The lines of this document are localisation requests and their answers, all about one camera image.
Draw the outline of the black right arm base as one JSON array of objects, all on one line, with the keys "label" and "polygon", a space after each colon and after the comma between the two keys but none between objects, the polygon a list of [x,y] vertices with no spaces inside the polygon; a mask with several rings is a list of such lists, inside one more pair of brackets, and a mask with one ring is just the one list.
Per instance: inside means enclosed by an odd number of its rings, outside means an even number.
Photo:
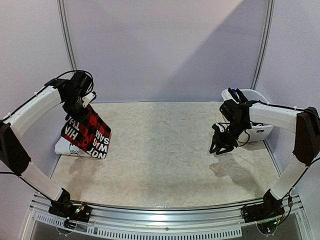
[{"label": "black right arm base", "polygon": [[288,197],[288,204],[292,207],[293,201],[290,196],[290,192],[287,192],[283,197],[277,199],[271,193],[271,189],[269,189],[263,195],[262,203],[245,204],[241,208],[240,214],[245,223],[262,221],[269,218],[275,218],[277,216],[281,216],[283,218],[285,215],[285,208],[283,206],[283,200],[285,197]]}]

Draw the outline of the white and green t-shirt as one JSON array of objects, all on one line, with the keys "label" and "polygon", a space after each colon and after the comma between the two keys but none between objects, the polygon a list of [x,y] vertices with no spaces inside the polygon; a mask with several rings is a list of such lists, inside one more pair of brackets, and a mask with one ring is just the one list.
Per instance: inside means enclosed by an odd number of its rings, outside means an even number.
[{"label": "white and green t-shirt", "polygon": [[70,141],[66,140],[63,137],[57,141],[54,146],[54,152],[57,155],[65,155],[65,156],[79,156],[79,157],[91,157],[88,153],[72,144]]}]

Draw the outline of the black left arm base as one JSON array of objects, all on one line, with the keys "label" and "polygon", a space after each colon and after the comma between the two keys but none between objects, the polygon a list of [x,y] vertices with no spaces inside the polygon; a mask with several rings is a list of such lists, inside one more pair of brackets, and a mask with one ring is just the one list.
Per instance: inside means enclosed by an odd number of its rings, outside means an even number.
[{"label": "black left arm base", "polygon": [[51,215],[66,218],[72,221],[88,223],[91,218],[92,208],[85,202],[74,203],[70,193],[64,188],[58,200],[51,200],[48,212]]}]

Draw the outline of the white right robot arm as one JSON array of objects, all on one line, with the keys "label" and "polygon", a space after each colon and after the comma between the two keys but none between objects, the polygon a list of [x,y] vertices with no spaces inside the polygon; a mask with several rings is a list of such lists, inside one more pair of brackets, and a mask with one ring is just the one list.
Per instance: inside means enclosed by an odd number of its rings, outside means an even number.
[{"label": "white right robot arm", "polygon": [[314,107],[299,108],[267,104],[257,100],[237,103],[226,100],[219,108],[226,123],[212,125],[213,136],[209,152],[223,155],[240,145],[239,137],[253,123],[271,125],[279,133],[287,133],[286,143],[278,146],[289,150],[280,178],[269,189],[272,198],[287,195],[320,154],[320,117]]}]

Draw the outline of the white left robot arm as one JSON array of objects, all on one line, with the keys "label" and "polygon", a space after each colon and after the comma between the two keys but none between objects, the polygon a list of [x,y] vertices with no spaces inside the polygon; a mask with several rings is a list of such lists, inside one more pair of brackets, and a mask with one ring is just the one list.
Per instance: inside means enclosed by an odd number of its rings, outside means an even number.
[{"label": "white left robot arm", "polygon": [[23,139],[57,106],[62,106],[70,117],[84,119],[89,113],[87,106],[96,96],[88,76],[76,81],[55,78],[0,120],[0,160],[14,175],[54,201],[55,209],[63,217],[70,217],[74,213],[74,205],[60,198],[64,192],[62,187],[33,162]]}]

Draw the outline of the red black plaid flannel shirt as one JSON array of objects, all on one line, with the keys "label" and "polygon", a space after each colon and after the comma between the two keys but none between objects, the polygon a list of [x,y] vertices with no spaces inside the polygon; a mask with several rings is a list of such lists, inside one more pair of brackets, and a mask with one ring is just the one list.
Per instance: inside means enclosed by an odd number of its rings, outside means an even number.
[{"label": "red black plaid flannel shirt", "polygon": [[82,149],[91,158],[105,159],[109,150],[112,130],[89,104],[87,117],[78,122],[70,118],[63,126],[60,137]]}]

